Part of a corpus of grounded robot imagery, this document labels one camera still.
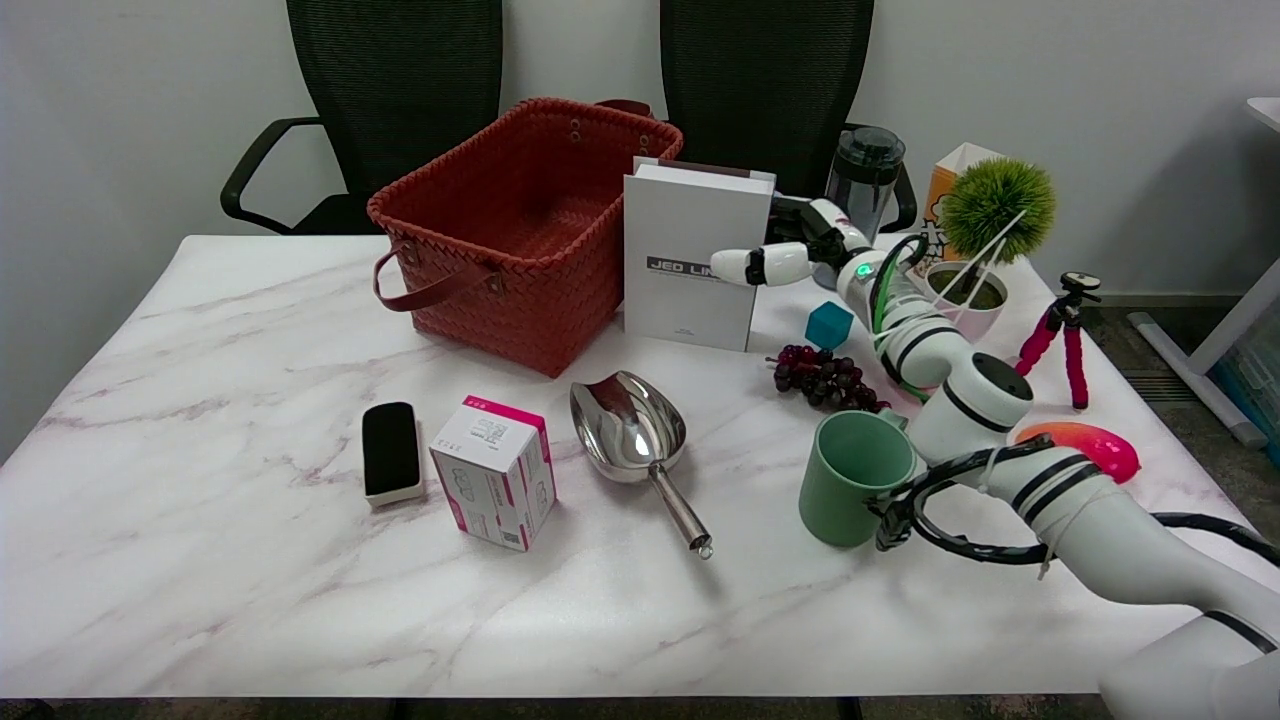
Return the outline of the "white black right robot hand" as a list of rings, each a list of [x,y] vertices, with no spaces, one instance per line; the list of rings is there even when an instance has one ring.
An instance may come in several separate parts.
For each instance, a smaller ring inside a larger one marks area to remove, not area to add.
[[[773,210],[792,232],[756,249],[713,252],[709,268],[716,278],[740,286],[792,284],[813,275],[819,265],[840,272],[873,250],[872,241],[828,199],[777,196]]]

